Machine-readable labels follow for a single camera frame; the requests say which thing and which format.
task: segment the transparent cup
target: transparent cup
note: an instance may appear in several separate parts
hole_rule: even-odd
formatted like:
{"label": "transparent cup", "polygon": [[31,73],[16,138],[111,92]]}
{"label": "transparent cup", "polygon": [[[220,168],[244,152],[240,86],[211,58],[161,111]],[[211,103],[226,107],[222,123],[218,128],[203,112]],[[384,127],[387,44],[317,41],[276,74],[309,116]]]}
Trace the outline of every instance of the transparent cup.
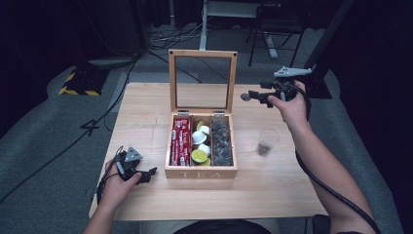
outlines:
{"label": "transparent cup", "polygon": [[267,156],[279,142],[280,136],[275,130],[262,130],[259,134],[256,151],[260,156]]}

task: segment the open lid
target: open lid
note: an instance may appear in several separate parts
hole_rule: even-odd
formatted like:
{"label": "open lid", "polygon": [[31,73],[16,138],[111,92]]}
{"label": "open lid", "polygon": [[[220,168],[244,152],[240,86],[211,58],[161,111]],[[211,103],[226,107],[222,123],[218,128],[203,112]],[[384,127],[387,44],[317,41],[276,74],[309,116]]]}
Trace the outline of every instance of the open lid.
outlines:
{"label": "open lid", "polygon": [[170,110],[231,113],[237,52],[169,50]]}

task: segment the forearm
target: forearm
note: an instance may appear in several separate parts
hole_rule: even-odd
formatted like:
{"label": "forearm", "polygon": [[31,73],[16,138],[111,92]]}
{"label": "forearm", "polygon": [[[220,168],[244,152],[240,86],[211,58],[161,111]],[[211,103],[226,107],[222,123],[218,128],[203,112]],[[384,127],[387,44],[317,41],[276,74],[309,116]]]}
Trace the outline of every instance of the forearm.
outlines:
{"label": "forearm", "polygon": [[[348,198],[371,216],[364,195],[356,181],[325,147],[310,127],[290,128],[298,154],[317,178]],[[314,188],[331,218],[359,218],[358,214],[313,182]]]}
{"label": "forearm", "polygon": [[115,212],[116,209],[99,205],[83,231],[83,234],[110,233],[112,231],[112,222]]}

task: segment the wooden table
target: wooden table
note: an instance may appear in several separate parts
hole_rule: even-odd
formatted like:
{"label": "wooden table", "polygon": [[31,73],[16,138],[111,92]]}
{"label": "wooden table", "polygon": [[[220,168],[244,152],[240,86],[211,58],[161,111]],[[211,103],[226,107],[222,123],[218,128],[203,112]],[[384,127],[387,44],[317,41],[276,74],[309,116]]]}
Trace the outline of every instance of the wooden table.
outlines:
{"label": "wooden table", "polygon": [[[132,146],[143,160],[139,170],[158,167],[150,183],[134,187],[118,209],[117,220],[290,217],[326,214],[308,177],[295,159],[291,134],[276,108],[243,101],[258,85],[236,85],[233,124],[238,159],[235,179],[166,178],[170,131],[168,83],[130,83],[110,140],[105,163],[120,146]],[[266,157],[255,152],[262,129],[280,135]],[[90,215],[96,209],[94,197]]]}

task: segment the background table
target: background table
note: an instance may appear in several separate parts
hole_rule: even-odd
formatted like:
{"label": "background table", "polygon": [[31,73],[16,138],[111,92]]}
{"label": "background table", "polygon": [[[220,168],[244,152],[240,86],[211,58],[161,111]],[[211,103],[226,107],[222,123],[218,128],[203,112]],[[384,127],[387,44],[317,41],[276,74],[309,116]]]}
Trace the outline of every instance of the background table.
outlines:
{"label": "background table", "polygon": [[[134,187],[115,215],[117,220],[289,217],[326,214],[308,177],[295,159],[291,134],[276,108],[242,93],[257,85],[236,85],[233,124],[238,173],[235,179],[166,178],[164,171],[170,131],[169,84],[130,83],[127,86],[104,163],[120,146],[132,146],[143,160],[139,170],[158,167],[150,183]],[[255,152],[262,129],[280,135],[266,157]],[[96,209],[94,197],[90,215]]]}

